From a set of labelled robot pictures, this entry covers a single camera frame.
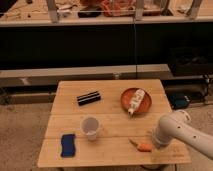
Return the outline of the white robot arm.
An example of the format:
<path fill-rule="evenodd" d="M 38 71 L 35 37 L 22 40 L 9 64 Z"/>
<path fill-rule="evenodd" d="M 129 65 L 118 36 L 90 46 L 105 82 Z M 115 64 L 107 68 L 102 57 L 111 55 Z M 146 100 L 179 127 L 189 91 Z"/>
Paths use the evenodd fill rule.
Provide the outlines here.
<path fill-rule="evenodd" d="M 173 139 L 177 139 L 213 160 L 213 136 L 191 127 L 190 121 L 190 115 L 184 110 L 161 116 L 152 131 L 154 146 L 157 149 L 166 148 Z"/>

